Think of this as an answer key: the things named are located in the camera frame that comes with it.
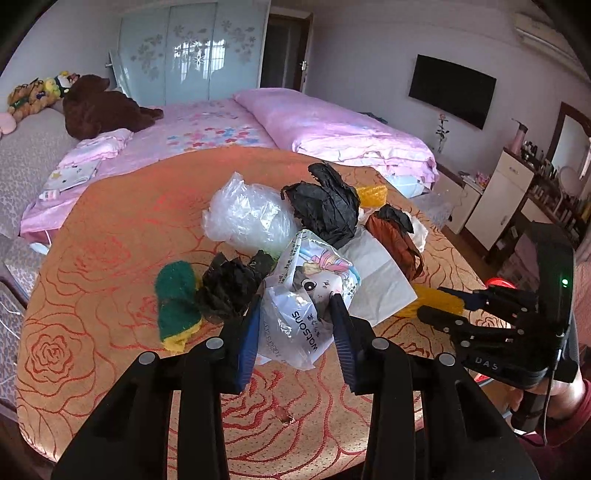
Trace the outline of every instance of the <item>doorway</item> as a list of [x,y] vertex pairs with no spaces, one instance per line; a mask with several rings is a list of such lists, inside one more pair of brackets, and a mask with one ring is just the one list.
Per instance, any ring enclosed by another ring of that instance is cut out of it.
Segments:
[[306,79],[306,49],[312,15],[307,18],[270,14],[262,58],[261,87],[301,92]]

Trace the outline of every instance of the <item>yellow brush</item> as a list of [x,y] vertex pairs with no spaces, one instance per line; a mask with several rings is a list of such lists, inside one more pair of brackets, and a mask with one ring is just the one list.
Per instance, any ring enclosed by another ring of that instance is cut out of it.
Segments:
[[464,312],[464,301],[454,295],[423,285],[413,285],[413,289],[418,298],[410,305],[396,312],[394,314],[396,317],[415,318],[418,308],[423,305],[456,315],[461,315]]

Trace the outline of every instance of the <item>clear plastic bag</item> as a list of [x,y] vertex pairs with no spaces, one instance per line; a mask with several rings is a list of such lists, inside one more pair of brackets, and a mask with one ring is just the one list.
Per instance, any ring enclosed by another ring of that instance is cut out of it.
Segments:
[[278,191],[265,185],[246,185],[234,172],[203,211],[203,231],[215,242],[228,242],[241,253],[263,250],[279,257],[297,233],[293,209]]
[[329,244],[302,230],[264,283],[259,363],[278,360],[300,370],[314,368],[333,342],[332,324],[324,320],[330,295],[340,293],[348,308],[361,283],[358,272]]

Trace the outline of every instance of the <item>sliding wardrobe door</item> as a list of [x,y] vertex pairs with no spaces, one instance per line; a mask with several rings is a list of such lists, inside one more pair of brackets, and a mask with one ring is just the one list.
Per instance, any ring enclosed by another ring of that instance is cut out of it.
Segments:
[[268,0],[220,0],[213,30],[209,99],[258,87]]
[[127,14],[118,50],[126,93],[160,106],[257,88],[268,13],[269,0],[219,0]]
[[142,106],[164,105],[165,45],[169,8],[123,17],[119,58],[126,70],[131,97]]
[[166,46],[166,105],[209,98],[216,4],[170,8]]

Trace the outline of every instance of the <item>printed packaging bag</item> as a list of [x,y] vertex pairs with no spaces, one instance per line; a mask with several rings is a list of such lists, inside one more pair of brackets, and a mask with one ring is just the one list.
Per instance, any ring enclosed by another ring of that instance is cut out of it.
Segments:
[[299,232],[264,280],[259,363],[314,368],[333,341],[332,324],[324,319],[330,295],[340,293],[348,308],[360,283],[350,261],[310,230]]

